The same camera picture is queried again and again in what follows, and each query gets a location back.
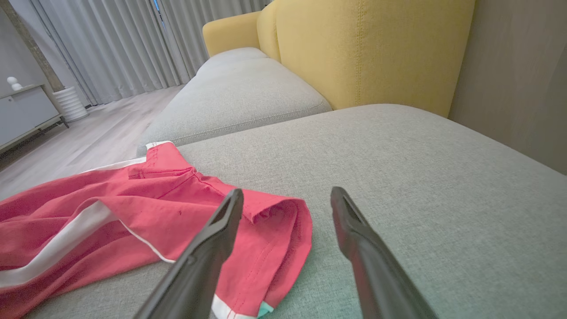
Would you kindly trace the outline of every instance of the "wooden floor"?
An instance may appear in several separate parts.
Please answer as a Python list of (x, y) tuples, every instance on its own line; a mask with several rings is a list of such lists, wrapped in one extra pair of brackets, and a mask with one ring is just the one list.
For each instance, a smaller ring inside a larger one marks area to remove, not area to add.
[(88, 109), (88, 117), (51, 129), (0, 154), (0, 200), (57, 178), (136, 156), (142, 132), (183, 86)]

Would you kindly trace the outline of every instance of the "cabinet leg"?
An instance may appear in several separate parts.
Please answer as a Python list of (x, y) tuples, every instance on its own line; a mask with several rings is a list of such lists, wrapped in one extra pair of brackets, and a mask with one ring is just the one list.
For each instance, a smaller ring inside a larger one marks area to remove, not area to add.
[(61, 119), (61, 121), (63, 122), (63, 124), (65, 124), (65, 127), (66, 127), (66, 128), (69, 128), (69, 125), (67, 124), (67, 121), (65, 120), (65, 117), (64, 117), (64, 116), (61, 116), (60, 119)]

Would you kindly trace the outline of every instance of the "white figurine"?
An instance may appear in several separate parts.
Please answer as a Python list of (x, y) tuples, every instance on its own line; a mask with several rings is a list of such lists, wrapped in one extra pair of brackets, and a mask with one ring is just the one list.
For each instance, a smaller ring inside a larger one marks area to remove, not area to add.
[(6, 79), (6, 81), (8, 81), (8, 84), (12, 85), (12, 90), (14, 91), (23, 89), (22, 85), (18, 83), (18, 79), (16, 79), (15, 77), (9, 77)]

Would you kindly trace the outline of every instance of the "wall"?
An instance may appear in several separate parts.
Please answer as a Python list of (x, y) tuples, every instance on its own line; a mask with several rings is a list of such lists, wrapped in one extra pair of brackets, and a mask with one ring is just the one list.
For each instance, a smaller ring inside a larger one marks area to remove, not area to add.
[[(11, 0), (10, 3), (51, 64), (61, 83), (66, 87), (75, 86), (83, 105), (90, 104), (59, 54), (55, 43), (45, 31), (31, 2), (29, 0)], [(16, 77), (23, 86), (37, 83), (48, 84), (37, 62), (2, 9), (0, 9), (0, 27), (0, 30), (2, 30), (0, 32), (0, 95), (12, 92), (11, 86), (6, 82), (8, 76)]]
[(567, 1), (477, 0), (449, 118), (567, 174)]
[(47, 83), (39, 65), (2, 9), (0, 30), (0, 95), (13, 92), (6, 82), (9, 76), (16, 77), (23, 86)]

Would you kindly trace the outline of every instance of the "sofa armrest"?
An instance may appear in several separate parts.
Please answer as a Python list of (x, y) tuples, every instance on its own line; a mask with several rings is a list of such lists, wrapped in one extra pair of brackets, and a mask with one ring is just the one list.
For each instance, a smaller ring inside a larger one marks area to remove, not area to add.
[(238, 48), (258, 48), (256, 20), (261, 11), (211, 21), (203, 26), (209, 56)]

